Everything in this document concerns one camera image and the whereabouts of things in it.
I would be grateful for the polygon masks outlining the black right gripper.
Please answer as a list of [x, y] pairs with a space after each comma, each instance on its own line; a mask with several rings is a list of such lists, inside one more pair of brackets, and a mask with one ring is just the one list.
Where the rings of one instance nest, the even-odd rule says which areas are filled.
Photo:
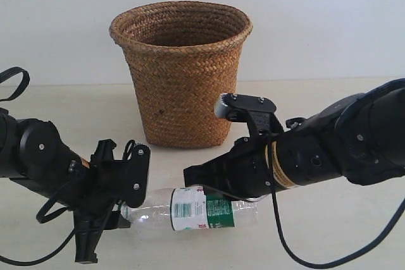
[[260, 200], [270, 193], [268, 143], [266, 135], [238, 140], [228, 152], [185, 168], [184, 185], [200, 185], [206, 195], [231, 201]]

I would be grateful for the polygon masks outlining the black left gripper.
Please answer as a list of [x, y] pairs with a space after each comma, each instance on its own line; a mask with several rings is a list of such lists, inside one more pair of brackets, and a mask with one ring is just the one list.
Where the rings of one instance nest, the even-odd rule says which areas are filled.
[[[74, 198], [73, 213], [75, 230], [75, 262], [79, 264], [97, 264], [95, 253], [102, 230], [102, 216], [114, 208], [114, 205], [125, 201], [123, 186], [125, 185], [125, 165], [118, 159], [101, 159], [90, 157], [90, 167], [75, 186], [78, 196]], [[130, 221], [125, 219], [120, 210], [111, 211], [105, 230], [127, 229]]]

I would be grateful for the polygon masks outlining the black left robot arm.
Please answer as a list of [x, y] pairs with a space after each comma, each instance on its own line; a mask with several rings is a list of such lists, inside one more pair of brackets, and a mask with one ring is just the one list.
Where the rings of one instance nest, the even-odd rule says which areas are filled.
[[114, 211], [123, 195], [116, 190], [128, 157], [115, 159], [111, 140], [100, 140], [86, 160], [61, 140], [50, 121], [17, 120], [1, 113], [1, 177], [45, 198], [35, 218], [44, 224], [66, 211], [73, 213], [75, 261], [98, 262], [95, 253], [104, 230], [111, 229]]

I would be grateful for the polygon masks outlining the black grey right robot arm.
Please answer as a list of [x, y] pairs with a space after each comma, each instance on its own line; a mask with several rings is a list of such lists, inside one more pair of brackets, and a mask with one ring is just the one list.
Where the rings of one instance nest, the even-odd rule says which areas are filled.
[[281, 123], [268, 98], [222, 93], [218, 118], [247, 125], [226, 153], [183, 171], [186, 187], [254, 202], [273, 193], [346, 178], [374, 185], [404, 176], [404, 80], [349, 95], [310, 117]]

